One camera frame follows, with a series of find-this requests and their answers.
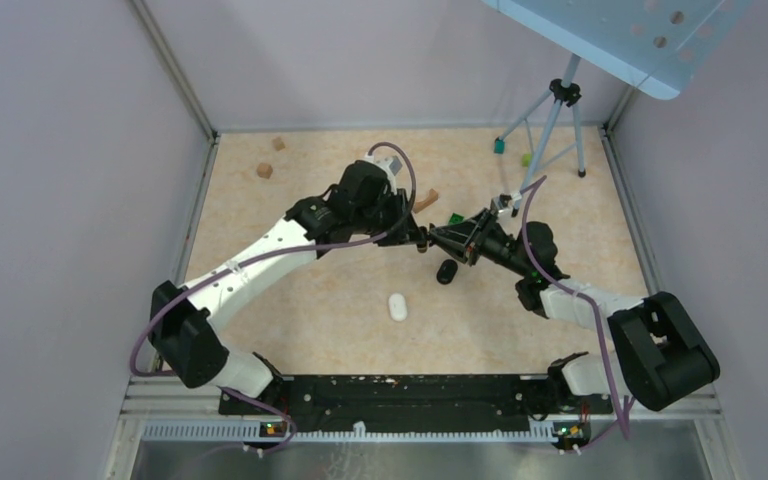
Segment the black earbud charging case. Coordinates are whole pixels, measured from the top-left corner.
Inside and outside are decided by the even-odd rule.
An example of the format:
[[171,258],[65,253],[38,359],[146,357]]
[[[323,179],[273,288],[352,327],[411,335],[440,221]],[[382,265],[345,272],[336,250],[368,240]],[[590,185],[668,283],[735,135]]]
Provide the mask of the black earbud charging case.
[[451,284],[457,275],[458,269],[459,263],[457,261],[452,259],[444,260],[436,272],[436,281],[441,285]]

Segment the white earbud charging case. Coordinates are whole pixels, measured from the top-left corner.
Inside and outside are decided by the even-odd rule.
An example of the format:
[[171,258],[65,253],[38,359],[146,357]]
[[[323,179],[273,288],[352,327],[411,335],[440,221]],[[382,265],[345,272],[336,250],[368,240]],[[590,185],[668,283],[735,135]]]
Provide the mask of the white earbud charging case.
[[388,313],[395,322],[403,322],[408,317],[408,306],[404,295],[393,293],[388,298]]

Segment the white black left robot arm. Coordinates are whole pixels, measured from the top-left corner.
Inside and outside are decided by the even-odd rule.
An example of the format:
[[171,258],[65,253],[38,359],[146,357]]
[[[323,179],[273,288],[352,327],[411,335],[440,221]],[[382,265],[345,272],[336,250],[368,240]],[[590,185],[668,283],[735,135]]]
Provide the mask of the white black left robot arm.
[[181,286],[156,287],[145,337],[172,375],[190,389],[235,389],[257,413],[274,410],[281,397],[275,372],[255,354],[223,344],[221,332],[259,294],[332,250],[422,245],[425,231],[412,218],[416,191],[396,185],[401,170],[414,171],[406,158],[368,154],[225,263]]

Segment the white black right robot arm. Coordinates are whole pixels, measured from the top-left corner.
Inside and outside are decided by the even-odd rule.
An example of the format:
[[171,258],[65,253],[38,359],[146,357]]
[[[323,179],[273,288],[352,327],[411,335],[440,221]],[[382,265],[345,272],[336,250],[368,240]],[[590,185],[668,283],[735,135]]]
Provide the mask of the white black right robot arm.
[[556,264],[551,227],[527,221],[518,235],[506,232],[489,210],[462,222],[433,226],[430,244],[472,266],[480,259],[509,270],[522,306],[543,318],[602,333],[607,354],[574,354],[546,385],[549,404],[572,412],[587,395],[616,393],[661,411],[721,376],[713,350],[673,294],[648,297],[606,292],[571,278]]

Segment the brown wooden arch block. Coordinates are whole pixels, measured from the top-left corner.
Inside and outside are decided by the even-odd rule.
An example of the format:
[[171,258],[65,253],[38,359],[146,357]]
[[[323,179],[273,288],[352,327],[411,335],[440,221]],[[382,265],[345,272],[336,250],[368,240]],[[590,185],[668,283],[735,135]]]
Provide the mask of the brown wooden arch block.
[[413,204],[412,211],[418,214],[423,210],[425,210],[426,208],[428,208],[429,206],[433,205],[438,200],[439,200],[439,192],[436,191],[435,189],[429,189],[427,194],[423,198],[415,201],[415,203]]

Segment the small tan wooden cube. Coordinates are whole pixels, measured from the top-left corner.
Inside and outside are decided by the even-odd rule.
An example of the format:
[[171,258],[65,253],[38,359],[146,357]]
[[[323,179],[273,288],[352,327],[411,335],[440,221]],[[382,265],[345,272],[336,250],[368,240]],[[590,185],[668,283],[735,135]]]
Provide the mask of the small tan wooden cube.
[[281,137],[275,137],[272,139],[272,146],[276,151],[282,151],[286,148],[286,144]]

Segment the grey tripod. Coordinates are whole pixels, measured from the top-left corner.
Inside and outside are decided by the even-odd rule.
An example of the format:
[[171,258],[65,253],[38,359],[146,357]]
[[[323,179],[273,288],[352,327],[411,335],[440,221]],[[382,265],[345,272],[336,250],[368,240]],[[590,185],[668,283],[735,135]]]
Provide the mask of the grey tripod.
[[[496,137],[503,139],[506,143],[507,138],[518,127],[524,126],[526,128],[526,136],[529,147],[528,154],[532,155],[532,161],[526,169],[526,173],[521,182],[520,190],[523,190],[529,186],[539,171],[543,170],[545,167],[549,166],[551,163],[571,151],[574,151],[576,154],[576,172],[578,177],[585,178],[587,176],[587,167],[582,137],[583,124],[579,105],[579,101],[582,98],[582,93],[581,87],[574,82],[574,77],[578,71],[580,63],[581,57],[576,54],[572,54],[563,75],[560,78],[551,80],[547,89],[538,97],[538,99],[534,101],[526,109],[526,111],[522,113],[510,126],[508,126],[502,134]],[[541,107],[549,100],[552,101],[552,104],[547,120],[542,127],[539,139],[534,141],[532,127],[529,123],[529,119],[539,107]],[[558,119],[563,109],[568,109],[572,114],[574,141],[559,153],[550,158],[546,158],[545,155],[549,146],[549,142],[552,138],[555,127],[558,125]]]

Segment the light blue perforated panel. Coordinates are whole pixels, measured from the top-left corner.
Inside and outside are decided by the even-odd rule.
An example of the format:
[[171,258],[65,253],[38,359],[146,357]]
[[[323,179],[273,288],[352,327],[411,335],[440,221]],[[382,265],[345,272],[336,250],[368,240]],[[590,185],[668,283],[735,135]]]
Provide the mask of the light blue perforated panel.
[[676,98],[747,0],[488,0],[491,9],[657,100]]

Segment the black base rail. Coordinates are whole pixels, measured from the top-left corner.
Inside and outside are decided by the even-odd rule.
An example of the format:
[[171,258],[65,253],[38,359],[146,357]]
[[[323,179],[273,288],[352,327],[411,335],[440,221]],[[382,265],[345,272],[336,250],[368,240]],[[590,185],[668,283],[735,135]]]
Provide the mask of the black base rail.
[[611,415],[600,394],[576,397],[545,375],[297,375],[259,398],[302,433],[524,432],[551,415]]

